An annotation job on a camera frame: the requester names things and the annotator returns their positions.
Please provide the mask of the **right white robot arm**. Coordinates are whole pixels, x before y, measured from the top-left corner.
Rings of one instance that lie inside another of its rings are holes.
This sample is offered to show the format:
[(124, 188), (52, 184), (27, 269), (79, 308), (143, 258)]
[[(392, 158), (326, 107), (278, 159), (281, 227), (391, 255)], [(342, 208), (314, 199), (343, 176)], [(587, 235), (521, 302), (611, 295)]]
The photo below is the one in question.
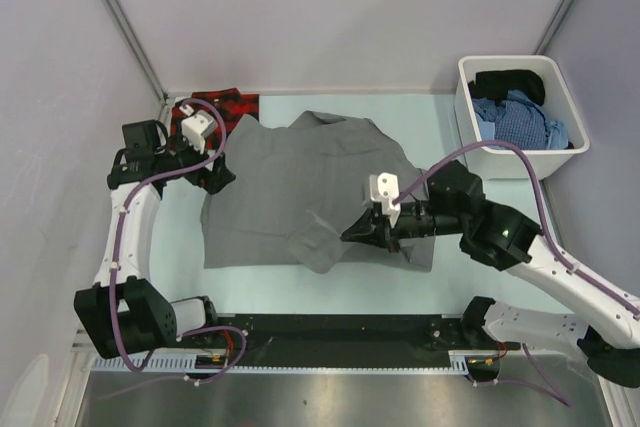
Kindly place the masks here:
[(614, 384), (638, 387), (638, 298), (553, 244), (538, 222), (488, 200), (481, 179), (460, 162), (445, 164), (426, 187), (426, 199), (395, 205), (397, 177), (371, 176), (369, 207), (342, 241), (397, 253), (403, 240), (457, 235), (460, 250), (472, 260), (530, 283), (569, 310), (551, 314), (476, 296), (460, 320), (468, 346), (541, 347), (585, 362)]

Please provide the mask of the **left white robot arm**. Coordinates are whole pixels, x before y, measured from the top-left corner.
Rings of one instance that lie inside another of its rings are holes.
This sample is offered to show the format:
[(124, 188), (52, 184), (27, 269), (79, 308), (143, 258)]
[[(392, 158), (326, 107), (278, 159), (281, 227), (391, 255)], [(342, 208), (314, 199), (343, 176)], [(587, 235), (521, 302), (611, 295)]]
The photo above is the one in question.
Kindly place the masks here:
[(173, 347), (187, 334), (214, 344), (221, 323), (205, 296), (168, 301), (148, 278), (151, 240), (166, 184), (185, 179), (210, 195), (232, 183), (223, 152), (209, 153), (207, 138), (220, 122), (206, 112), (174, 132), (157, 120), (125, 124), (107, 185), (111, 221), (103, 260), (91, 287), (74, 296), (74, 310), (104, 359)]

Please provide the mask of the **grey long sleeve shirt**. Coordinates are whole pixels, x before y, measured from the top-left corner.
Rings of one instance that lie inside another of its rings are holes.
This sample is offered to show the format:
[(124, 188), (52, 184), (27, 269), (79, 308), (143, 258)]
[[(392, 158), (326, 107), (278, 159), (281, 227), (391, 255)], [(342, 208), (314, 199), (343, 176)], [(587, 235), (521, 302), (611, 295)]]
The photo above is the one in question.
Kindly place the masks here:
[(421, 173), (371, 120), (305, 111), (267, 128), (243, 116), (225, 154), (236, 178), (204, 200), (205, 268), (303, 265), (324, 274), (371, 262), (431, 271), (432, 239), (406, 240), (397, 253), (340, 239), (365, 212), (370, 175), (395, 174), (406, 186)]

